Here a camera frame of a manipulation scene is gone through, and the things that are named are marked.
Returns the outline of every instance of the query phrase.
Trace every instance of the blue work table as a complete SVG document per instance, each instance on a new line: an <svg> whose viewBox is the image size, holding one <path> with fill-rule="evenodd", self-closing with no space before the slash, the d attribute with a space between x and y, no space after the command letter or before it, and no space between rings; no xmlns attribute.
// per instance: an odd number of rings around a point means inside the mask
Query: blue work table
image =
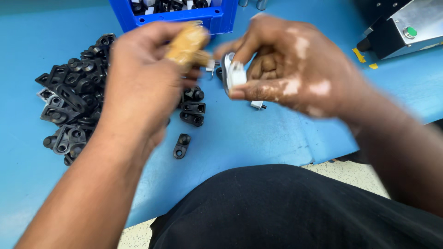
<svg viewBox="0 0 443 249"><path fill-rule="evenodd" d="M0 3L1 248L15 244L68 168L62 156L43 147L43 139L57 127L39 119L44 102L35 95L42 87L34 79L49 73L55 64L79 58L103 33L122 34L105 0L13 3ZM249 18L258 12L253 0L245 8L238 7L234 32L217 36L208 50L242 35ZM350 0L273 0L265 12L313 23L378 88L423 122L443 118L442 46L384 61L365 54L368 62L360 63L351 49L367 27ZM376 70L368 67L374 62L379 66ZM211 81L208 73L200 86L205 92L204 125L186 124L178 111L173 113L166 138L146 164L126 226L166 213L198 184L226 169L321 163L358 150L339 120L314 120L273 103L266 103L266 110L256 110L249 102L229 100L221 82ZM172 151L180 133L192 140L186 156L177 160Z"/></svg>

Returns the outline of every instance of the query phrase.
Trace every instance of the right hand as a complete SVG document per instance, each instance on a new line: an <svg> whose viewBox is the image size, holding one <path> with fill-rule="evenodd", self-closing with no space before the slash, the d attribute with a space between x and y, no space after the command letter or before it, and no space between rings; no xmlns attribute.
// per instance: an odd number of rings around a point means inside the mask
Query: right hand
<svg viewBox="0 0 443 249"><path fill-rule="evenodd" d="M312 24L268 15L251 19L248 31L214 52L248 63L248 82L233 87L231 99L272 101L314 117L358 112L375 91L343 52Z"/></svg>

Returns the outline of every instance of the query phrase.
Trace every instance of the speckled floor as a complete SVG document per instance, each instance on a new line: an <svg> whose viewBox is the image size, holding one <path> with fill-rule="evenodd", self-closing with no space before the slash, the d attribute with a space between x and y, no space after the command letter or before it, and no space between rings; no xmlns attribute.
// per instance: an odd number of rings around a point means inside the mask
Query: speckled floor
<svg viewBox="0 0 443 249"><path fill-rule="evenodd" d="M380 179L370 165L352 162L326 162L317 165L305 165L303 168L389 198ZM148 248L152 235L149 226L153 221L154 219L124 229L118 249Z"/></svg>

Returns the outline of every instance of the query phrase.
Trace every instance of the black pants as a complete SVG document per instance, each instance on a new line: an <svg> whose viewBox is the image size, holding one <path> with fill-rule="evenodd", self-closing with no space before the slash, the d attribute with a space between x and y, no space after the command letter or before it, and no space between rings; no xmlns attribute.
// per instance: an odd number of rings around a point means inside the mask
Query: black pants
<svg viewBox="0 0 443 249"><path fill-rule="evenodd" d="M443 219L291 165L221 172L151 225L149 248L443 248Z"/></svg>

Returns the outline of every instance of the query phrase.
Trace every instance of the left hand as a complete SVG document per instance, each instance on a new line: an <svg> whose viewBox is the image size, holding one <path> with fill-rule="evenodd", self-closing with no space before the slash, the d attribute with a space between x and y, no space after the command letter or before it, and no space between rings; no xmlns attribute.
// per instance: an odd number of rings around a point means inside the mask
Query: left hand
<svg viewBox="0 0 443 249"><path fill-rule="evenodd" d="M184 87L195 84L198 69L182 78L175 62L163 59L165 43L184 23L153 22L122 35L114 44L97 129L146 147L148 154L164 136L167 120Z"/></svg>

